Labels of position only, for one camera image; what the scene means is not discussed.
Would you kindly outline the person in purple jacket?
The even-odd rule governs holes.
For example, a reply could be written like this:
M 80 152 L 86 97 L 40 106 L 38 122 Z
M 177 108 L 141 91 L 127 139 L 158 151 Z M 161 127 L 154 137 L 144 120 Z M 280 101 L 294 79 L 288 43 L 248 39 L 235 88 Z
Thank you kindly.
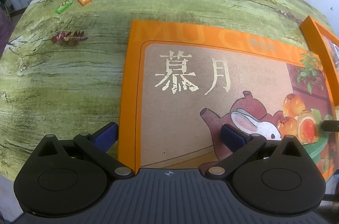
M 0 9 L 0 56 L 2 56 L 4 49 L 8 44 L 14 28 L 14 24 L 8 19 L 4 11 Z

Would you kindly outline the orange cardboard tray box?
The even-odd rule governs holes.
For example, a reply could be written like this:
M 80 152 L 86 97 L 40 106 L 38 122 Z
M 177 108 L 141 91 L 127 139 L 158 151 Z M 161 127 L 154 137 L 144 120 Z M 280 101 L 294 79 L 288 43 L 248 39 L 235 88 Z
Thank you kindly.
M 306 17 L 299 27 L 310 51 L 315 52 L 320 58 L 334 106 L 338 106 L 338 69 L 332 57 L 334 51 L 332 52 L 329 45 L 335 44 L 338 47 L 338 37 L 311 16 Z

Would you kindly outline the orange mooncake gift box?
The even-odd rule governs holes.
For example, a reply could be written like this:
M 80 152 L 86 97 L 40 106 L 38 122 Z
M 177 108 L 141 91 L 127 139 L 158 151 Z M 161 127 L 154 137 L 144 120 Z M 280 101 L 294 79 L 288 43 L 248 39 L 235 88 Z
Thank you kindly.
M 204 25 L 131 24 L 119 113 L 118 159 L 133 170 L 199 168 L 230 155 L 229 124 L 269 140 L 295 136 L 321 174 L 338 166 L 335 117 L 318 55 Z

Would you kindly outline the green candy pack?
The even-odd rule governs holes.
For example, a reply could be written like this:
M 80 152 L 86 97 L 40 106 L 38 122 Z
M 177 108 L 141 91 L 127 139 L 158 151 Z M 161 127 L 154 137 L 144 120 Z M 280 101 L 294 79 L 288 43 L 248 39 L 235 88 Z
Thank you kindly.
M 65 0 L 61 3 L 56 9 L 55 12 L 57 14 L 63 13 L 66 9 L 68 9 L 72 5 L 72 0 Z

